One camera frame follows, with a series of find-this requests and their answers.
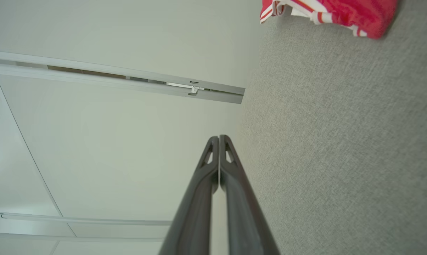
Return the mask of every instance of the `white wall panel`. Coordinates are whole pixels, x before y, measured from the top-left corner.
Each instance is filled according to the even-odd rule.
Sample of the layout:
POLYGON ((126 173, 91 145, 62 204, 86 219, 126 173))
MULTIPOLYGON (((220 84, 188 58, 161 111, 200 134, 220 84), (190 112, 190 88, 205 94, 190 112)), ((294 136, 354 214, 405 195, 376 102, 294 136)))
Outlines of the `white wall panel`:
POLYGON ((240 105, 1 76, 64 216, 171 220, 208 138, 233 139, 240 105))
POLYGON ((165 237, 169 226, 120 226, 69 223, 77 237, 152 238, 165 237))
POLYGON ((55 241, 0 238, 0 255, 50 255, 55 241))
POLYGON ((259 0, 1 0, 0 51, 246 87, 259 0))
POLYGON ((161 243, 60 242, 53 255, 157 255, 161 243))
POLYGON ((59 216, 1 91, 0 212, 59 216))
POLYGON ((0 233, 73 236, 67 223, 1 219, 0 233))

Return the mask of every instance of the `red and white striped cloth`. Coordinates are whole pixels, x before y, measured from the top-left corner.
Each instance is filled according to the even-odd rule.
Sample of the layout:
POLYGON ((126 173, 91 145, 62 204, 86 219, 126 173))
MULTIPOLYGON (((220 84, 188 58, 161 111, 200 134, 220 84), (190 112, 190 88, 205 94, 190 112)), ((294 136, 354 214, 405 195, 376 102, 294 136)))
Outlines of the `red and white striped cloth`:
POLYGON ((282 15, 288 5, 314 24, 339 24, 354 36, 378 39, 390 25, 396 4, 397 0, 262 0, 260 22, 282 15))

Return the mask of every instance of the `red cloth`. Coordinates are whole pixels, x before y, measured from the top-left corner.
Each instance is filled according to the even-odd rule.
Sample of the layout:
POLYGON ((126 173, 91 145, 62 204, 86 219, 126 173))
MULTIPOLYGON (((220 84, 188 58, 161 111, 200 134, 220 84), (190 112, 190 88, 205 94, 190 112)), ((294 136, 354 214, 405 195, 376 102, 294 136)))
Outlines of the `red cloth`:
POLYGON ((398 0, 318 0, 332 13, 335 24, 356 25, 379 39, 390 25, 398 0))

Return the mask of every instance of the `gray carpet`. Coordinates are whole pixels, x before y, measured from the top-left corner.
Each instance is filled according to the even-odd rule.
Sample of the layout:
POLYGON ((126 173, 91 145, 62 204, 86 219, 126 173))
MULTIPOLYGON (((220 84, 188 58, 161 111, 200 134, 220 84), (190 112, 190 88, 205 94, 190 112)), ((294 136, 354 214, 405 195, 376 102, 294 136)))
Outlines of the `gray carpet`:
POLYGON ((427 1, 385 38, 270 18, 237 148, 282 254, 427 254, 427 1))

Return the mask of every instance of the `carpeted floor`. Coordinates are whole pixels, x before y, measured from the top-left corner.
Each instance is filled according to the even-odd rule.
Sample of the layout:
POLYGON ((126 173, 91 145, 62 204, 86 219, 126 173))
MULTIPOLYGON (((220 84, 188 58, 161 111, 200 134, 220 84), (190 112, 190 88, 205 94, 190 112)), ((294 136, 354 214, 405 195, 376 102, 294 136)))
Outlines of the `carpeted floor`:
POLYGON ((237 148, 282 254, 427 254, 427 1, 387 36, 270 18, 237 148))

